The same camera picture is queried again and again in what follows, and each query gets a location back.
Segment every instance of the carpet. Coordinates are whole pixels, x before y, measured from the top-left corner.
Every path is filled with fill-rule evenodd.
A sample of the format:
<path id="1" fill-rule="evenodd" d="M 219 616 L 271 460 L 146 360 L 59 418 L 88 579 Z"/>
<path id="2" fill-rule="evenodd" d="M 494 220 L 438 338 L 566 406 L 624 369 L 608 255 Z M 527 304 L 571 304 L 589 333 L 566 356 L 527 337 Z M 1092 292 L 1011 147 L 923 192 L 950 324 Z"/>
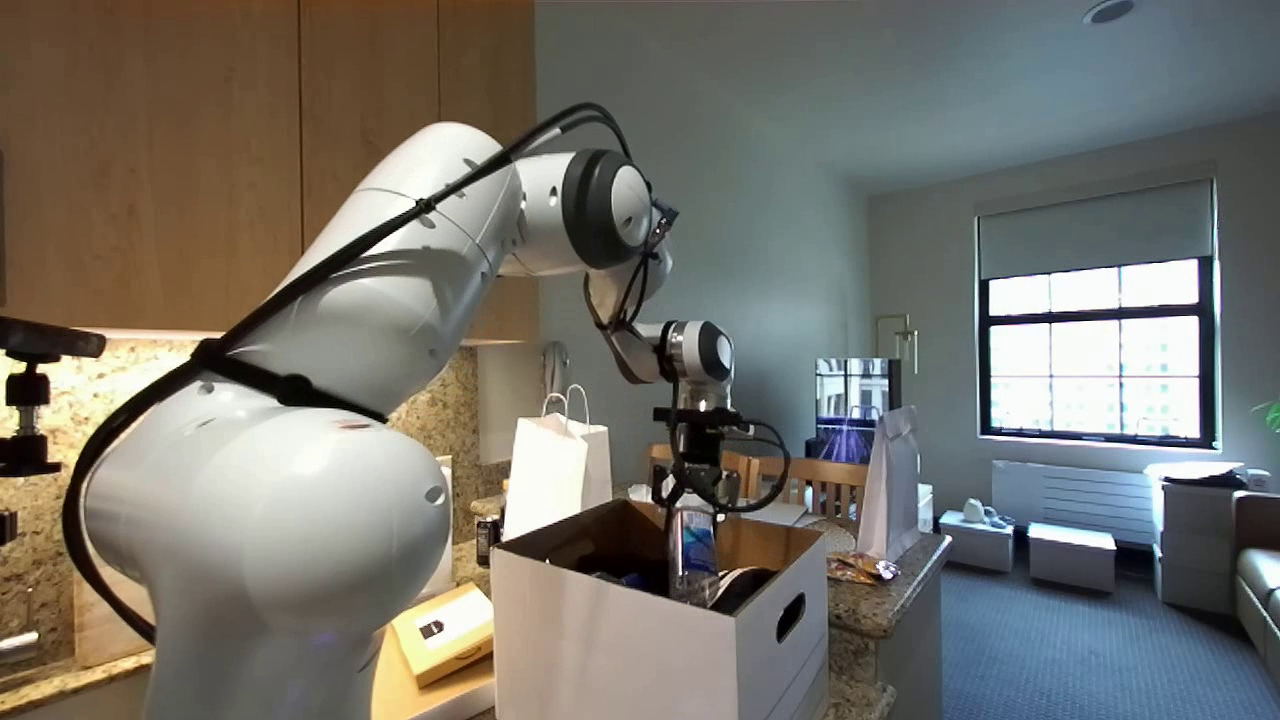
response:
<path id="1" fill-rule="evenodd" d="M 1280 720 L 1280 685 L 1248 636 L 1156 599 L 946 566 L 950 720 Z"/>

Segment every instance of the cable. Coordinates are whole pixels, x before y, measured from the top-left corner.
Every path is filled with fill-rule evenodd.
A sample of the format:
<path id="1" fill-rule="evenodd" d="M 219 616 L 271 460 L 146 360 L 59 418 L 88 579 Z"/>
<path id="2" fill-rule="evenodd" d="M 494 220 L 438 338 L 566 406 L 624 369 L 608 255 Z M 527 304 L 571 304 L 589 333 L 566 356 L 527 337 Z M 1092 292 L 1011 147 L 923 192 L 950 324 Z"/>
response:
<path id="1" fill-rule="evenodd" d="M 545 147 L 548 140 L 580 128 L 580 125 L 605 125 L 621 150 L 632 161 L 632 147 L 621 133 L 621 125 L 613 119 L 608 106 L 602 104 L 571 104 L 548 119 L 539 119 L 535 128 L 527 128 L 522 140 L 505 143 L 498 156 L 488 156 L 484 165 L 476 165 L 470 175 L 443 183 L 442 192 L 418 198 L 411 208 L 406 208 L 401 214 L 387 214 L 383 224 L 362 231 L 351 244 L 338 247 L 333 255 L 324 255 L 321 265 L 312 265 L 309 272 L 302 272 L 293 283 L 286 283 L 278 294 L 269 294 L 262 306 L 254 306 L 240 324 L 231 324 L 219 338 L 204 338 L 204 351 L 231 351 L 250 333 L 257 333 L 266 321 L 271 321 L 278 313 L 286 313 L 290 304 L 296 304 L 302 294 L 309 294 L 312 286 L 321 286 L 333 272 L 358 265 L 370 247 L 375 247 L 381 239 L 387 239 L 394 231 L 401 231 L 406 224 L 428 214 L 438 202 L 443 202 L 449 194 L 480 183 L 484 175 L 518 165 L 524 150 Z M 133 398 L 124 398 L 80 447 L 71 478 L 70 478 L 70 494 L 64 494 L 64 542 L 70 554 L 76 564 L 76 570 L 85 576 L 85 583 L 150 645 L 158 645 L 158 622 L 146 619 L 133 604 L 124 604 L 113 583 L 101 576 L 98 554 L 88 548 L 85 537 L 85 482 L 88 471 L 101 462 L 101 455 L 161 398 L 170 398 L 173 393 L 182 393 L 186 385 L 195 381 L 195 364 L 186 360 L 182 369 L 165 372 L 161 381 L 154 381 L 150 386 L 141 386 Z"/>

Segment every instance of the wooden cabinet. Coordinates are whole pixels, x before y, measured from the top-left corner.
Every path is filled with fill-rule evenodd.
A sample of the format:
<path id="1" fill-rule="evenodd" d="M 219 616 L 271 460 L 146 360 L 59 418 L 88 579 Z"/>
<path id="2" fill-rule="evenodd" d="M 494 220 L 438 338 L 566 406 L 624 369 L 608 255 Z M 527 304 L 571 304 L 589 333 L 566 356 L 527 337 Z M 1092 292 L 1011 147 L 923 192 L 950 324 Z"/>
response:
<path id="1" fill-rule="evenodd" d="M 533 125 L 533 0 L 8 0 L 0 313 L 229 328 L 442 114 Z M 502 283 L 473 337 L 533 337 Z"/>

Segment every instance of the sofa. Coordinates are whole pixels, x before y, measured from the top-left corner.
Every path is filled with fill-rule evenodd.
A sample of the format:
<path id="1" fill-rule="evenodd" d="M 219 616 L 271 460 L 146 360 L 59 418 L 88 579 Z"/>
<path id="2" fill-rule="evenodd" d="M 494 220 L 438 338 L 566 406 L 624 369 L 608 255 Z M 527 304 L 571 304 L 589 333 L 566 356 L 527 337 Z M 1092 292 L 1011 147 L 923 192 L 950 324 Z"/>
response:
<path id="1" fill-rule="evenodd" d="M 1235 616 L 1280 679 L 1280 493 L 1235 493 Z"/>

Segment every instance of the ceiling light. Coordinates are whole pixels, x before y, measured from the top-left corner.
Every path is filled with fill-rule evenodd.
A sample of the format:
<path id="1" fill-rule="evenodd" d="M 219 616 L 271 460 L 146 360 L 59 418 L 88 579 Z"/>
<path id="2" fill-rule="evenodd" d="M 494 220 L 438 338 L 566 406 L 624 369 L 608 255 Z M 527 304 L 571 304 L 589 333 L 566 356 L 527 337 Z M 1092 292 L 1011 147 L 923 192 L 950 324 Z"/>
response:
<path id="1" fill-rule="evenodd" d="M 1086 10 L 1086 25 L 1117 25 L 1134 10 L 1134 0 L 1102 0 Z"/>

